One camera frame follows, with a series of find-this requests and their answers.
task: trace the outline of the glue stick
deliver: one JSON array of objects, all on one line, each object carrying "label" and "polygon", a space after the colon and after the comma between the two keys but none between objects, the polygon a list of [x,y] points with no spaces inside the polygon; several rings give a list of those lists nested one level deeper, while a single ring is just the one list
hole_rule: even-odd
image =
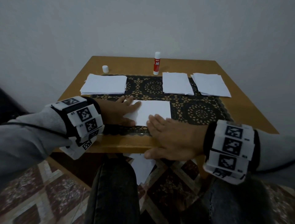
[{"label": "glue stick", "polygon": [[160,52],[155,53],[155,61],[154,61],[154,75],[159,74],[160,67]]}]

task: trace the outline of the wooden table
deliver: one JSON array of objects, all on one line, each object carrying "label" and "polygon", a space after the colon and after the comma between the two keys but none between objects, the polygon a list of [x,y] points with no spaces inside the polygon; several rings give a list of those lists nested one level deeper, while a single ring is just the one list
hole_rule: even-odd
[{"label": "wooden table", "polygon": [[[59,100],[80,95],[80,89],[92,73],[102,75],[102,66],[109,67],[109,74],[123,75],[153,75],[153,58],[129,58],[129,57],[104,57],[92,56],[86,65],[82,68],[76,78],[69,87],[61,95]],[[268,133],[278,133],[249,98],[240,90],[233,80],[225,73],[216,61],[204,60],[182,60],[182,59],[161,59],[159,75],[162,72],[182,72],[189,76],[195,72],[205,74],[219,74],[222,76],[226,86],[228,87],[232,97],[220,97],[231,118],[237,123],[243,123],[253,126],[253,128],[261,129]],[[87,150],[87,152],[107,152],[107,153],[143,153],[147,149],[156,146],[158,143],[149,136],[126,135],[113,136],[104,135]],[[204,157],[196,158],[200,175],[205,177],[206,172],[201,168]],[[63,164],[57,164],[51,158],[49,161],[55,163],[58,168],[62,169]]]}]

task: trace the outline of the red glue stick label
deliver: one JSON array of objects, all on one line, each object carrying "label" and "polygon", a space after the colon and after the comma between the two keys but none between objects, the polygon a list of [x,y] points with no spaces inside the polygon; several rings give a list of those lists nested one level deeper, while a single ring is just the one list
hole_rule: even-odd
[{"label": "red glue stick label", "polygon": [[159,67],[160,67],[160,59],[155,59],[154,62],[154,71],[158,72],[159,71]]}]

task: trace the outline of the black lace doily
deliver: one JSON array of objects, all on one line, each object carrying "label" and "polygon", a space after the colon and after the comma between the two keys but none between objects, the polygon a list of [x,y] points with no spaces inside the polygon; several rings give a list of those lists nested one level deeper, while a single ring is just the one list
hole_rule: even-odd
[{"label": "black lace doily", "polygon": [[[194,125],[207,125],[219,119],[231,120],[220,99],[215,96],[201,95],[192,78],[189,78],[189,81],[193,87],[194,96],[163,93],[161,76],[126,76],[127,87],[125,94],[91,95],[91,97],[116,101],[122,95],[133,95],[135,100],[170,101],[171,118]],[[123,127],[120,125],[106,125],[104,134],[142,135],[149,134],[149,131],[144,126]]]}]

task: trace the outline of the fingernail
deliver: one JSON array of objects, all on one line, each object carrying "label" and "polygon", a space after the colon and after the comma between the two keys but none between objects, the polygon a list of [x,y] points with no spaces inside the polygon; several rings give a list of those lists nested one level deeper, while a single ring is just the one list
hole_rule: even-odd
[{"label": "fingernail", "polygon": [[151,159],[151,157],[152,157],[151,153],[149,151],[146,151],[145,152],[145,158],[146,159]]}]

